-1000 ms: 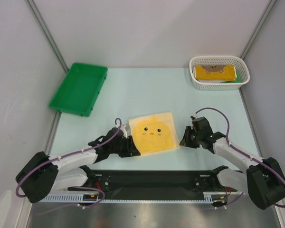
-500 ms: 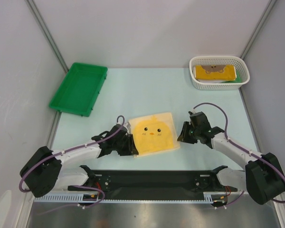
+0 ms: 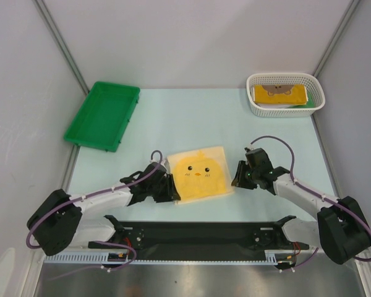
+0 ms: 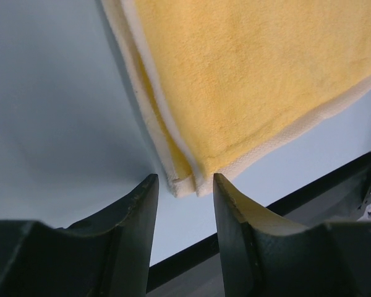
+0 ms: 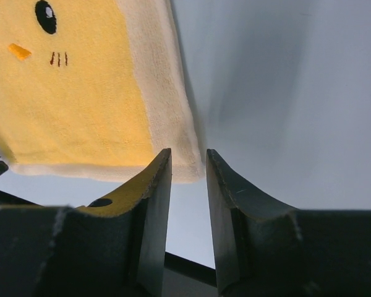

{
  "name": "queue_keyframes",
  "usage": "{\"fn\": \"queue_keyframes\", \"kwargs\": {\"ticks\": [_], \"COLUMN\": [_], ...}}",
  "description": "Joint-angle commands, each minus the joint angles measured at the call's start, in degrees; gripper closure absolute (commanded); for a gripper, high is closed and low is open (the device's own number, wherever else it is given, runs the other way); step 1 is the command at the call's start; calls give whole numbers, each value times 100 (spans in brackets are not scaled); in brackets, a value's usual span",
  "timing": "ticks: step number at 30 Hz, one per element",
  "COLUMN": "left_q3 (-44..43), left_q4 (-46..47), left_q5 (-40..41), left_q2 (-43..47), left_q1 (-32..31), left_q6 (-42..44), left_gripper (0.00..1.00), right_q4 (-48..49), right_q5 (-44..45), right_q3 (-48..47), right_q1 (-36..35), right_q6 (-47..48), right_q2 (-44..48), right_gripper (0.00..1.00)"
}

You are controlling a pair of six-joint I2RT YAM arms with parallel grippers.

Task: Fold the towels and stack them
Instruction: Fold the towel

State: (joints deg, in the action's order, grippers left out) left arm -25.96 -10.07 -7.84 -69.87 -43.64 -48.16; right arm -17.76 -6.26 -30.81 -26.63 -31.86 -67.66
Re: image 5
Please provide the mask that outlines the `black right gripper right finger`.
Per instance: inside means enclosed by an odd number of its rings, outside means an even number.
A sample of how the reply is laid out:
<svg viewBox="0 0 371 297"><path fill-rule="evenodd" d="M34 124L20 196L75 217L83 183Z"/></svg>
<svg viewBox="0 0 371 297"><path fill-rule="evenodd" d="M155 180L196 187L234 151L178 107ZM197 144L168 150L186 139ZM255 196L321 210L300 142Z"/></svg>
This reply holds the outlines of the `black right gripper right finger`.
<svg viewBox="0 0 371 297"><path fill-rule="evenodd" d="M371 296L371 210L301 210L207 150L220 296Z"/></svg>

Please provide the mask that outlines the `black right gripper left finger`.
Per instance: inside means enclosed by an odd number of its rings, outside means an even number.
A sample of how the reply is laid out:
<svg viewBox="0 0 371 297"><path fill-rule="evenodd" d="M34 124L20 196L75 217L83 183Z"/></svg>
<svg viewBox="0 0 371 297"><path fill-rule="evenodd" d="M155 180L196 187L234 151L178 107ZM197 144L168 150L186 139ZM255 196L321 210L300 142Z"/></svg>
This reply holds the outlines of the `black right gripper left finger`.
<svg viewBox="0 0 371 297"><path fill-rule="evenodd" d="M166 148L88 206L0 191L0 296L160 296L171 181Z"/></svg>

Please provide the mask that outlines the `pale yellow chick towel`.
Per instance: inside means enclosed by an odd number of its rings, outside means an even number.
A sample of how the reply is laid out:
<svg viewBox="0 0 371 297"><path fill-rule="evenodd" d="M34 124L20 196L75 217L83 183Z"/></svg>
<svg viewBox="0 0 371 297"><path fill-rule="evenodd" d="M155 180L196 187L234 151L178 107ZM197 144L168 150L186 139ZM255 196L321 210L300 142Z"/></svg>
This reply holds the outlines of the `pale yellow chick towel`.
<svg viewBox="0 0 371 297"><path fill-rule="evenodd" d="M0 156L123 182L170 149L204 175L169 1L0 1Z"/></svg>

